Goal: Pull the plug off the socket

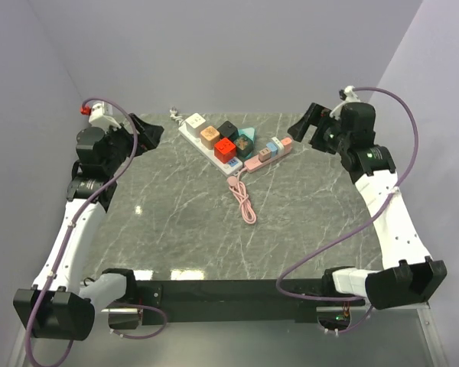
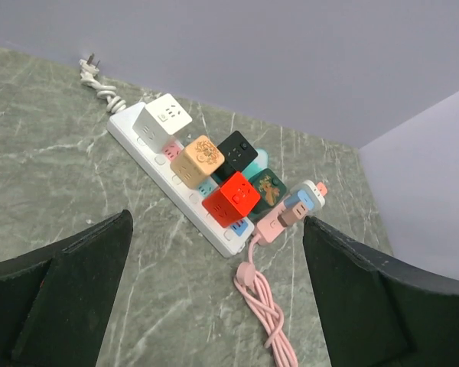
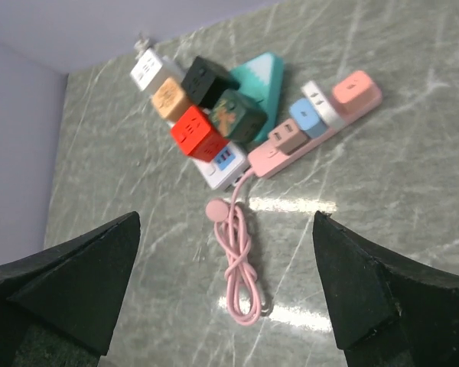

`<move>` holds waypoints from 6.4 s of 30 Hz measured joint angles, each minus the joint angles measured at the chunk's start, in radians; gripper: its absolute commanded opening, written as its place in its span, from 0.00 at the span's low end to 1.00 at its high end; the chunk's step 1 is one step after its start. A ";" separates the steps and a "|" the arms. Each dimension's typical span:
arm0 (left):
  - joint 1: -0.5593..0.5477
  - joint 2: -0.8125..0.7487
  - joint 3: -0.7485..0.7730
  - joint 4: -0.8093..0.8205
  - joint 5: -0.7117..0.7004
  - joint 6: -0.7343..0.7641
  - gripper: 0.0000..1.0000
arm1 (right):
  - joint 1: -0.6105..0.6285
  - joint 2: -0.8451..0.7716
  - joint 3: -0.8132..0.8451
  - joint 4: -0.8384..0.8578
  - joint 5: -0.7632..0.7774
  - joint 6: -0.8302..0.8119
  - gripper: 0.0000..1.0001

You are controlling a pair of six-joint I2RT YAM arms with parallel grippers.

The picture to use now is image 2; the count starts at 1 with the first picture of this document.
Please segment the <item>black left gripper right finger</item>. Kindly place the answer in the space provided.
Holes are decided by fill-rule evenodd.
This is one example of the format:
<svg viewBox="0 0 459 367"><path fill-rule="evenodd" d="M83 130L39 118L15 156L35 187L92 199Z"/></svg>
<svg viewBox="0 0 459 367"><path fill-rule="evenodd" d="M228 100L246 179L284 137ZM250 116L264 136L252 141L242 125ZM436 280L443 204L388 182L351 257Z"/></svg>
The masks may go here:
<svg viewBox="0 0 459 367"><path fill-rule="evenodd" d="M333 366L459 366L459 280L358 242L316 217L303 247Z"/></svg>

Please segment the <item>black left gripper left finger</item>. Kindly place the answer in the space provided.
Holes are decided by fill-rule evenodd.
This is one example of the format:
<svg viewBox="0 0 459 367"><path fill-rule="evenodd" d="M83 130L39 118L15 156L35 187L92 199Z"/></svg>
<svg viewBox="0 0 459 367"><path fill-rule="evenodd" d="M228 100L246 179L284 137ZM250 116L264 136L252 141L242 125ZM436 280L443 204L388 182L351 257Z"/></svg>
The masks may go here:
<svg viewBox="0 0 459 367"><path fill-rule="evenodd" d="M0 262L0 366L94 366L129 253L128 210Z"/></svg>

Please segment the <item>mauve dual usb charger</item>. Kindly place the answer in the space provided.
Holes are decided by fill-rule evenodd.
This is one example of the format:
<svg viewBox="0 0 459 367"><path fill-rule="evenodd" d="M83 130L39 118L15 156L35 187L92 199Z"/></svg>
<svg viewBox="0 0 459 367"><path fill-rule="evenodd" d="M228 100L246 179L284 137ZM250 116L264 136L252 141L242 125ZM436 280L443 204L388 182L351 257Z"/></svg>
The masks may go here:
<svg viewBox="0 0 459 367"><path fill-rule="evenodd" d="M301 207L287 209L278 215L278 221L283 227L293 226L307 215L308 211Z"/></svg>

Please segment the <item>pink power strip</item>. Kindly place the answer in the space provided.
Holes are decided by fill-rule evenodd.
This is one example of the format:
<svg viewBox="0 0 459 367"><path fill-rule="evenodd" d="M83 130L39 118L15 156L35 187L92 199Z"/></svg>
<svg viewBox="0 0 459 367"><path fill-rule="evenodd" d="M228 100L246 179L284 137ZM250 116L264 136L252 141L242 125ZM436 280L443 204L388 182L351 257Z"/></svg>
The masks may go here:
<svg viewBox="0 0 459 367"><path fill-rule="evenodd" d="M302 203L298 203L296 206L305 209ZM278 221L278 215L284 212L285 210L287 209L285 208L283 200L274 209L272 209L269 213L267 213L262 219L260 219L256 223L253 234L257 236L256 242L259 245L268 245L272 243L281 233L283 233L287 228L290 227L283 227ZM310 211L307 213L306 216L313 216L318 211L319 210Z"/></svg>

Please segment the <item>blue usb charger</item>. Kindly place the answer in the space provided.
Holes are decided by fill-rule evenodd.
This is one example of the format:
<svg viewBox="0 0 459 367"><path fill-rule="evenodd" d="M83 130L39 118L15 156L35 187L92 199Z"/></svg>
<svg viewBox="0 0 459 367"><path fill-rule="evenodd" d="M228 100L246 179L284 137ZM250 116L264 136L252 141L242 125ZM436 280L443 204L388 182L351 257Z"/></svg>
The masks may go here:
<svg viewBox="0 0 459 367"><path fill-rule="evenodd" d="M284 205L286 209L291 209L298 203L302 203L308 212L314 209L314 202L306 190L295 191L286 199L284 199Z"/></svg>

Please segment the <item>white power strip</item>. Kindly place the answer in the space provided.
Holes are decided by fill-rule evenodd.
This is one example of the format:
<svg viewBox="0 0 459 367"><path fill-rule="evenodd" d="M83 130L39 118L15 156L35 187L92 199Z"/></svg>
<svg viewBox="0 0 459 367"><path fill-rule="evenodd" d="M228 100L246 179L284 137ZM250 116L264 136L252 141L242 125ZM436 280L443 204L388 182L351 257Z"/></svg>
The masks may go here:
<svg viewBox="0 0 459 367"><path fill-rule="evenodd" d="M154 153L132 129L144 107L145 104L139 102L112 115L107 131L223 257L230 258L240 253L255 226L247 218L243 218L243 224L237 230L223 228L217 223L202 206L201 193L182 183L171 170L168 157Z"/></svg>

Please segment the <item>red cube socket adapter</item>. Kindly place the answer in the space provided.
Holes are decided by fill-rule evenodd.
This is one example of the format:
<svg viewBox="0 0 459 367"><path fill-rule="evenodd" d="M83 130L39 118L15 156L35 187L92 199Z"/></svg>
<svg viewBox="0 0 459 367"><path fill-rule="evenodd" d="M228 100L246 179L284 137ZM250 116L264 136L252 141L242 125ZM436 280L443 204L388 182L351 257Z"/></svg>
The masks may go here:
<svg viewBox="0 0 459 367"><path fill-rule="evenodd" d="M202 206L223 228L246 217L260 201L254 186L236 172L202 201Z"/></svg>

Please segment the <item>beige cube socket adapter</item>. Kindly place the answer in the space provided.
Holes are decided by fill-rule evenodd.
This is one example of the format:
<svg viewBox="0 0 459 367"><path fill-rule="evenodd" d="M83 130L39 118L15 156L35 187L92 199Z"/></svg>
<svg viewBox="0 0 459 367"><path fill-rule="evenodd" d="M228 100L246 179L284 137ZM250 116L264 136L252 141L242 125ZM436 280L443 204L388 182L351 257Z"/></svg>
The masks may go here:
<svg viewBox="0 0 459 367"><path fill-rule="evenodd" d="M188 188L197 189L224 161L217 146L201 135L171 162L171 169Z"/></svg>

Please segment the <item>white cube socket adapter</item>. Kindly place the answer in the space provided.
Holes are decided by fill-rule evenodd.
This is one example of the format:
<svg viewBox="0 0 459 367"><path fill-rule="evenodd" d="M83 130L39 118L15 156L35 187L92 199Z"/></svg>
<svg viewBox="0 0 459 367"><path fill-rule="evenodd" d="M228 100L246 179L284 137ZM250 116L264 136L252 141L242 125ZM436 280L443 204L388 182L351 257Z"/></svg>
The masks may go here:
<svg viewBox="0 0 459 367"><path fill-rule="evenodd" d="M166 93L147 103L133 125L133 131L155 153L174 140L174 135L189 125L192 118L181 104Z"/></svg>

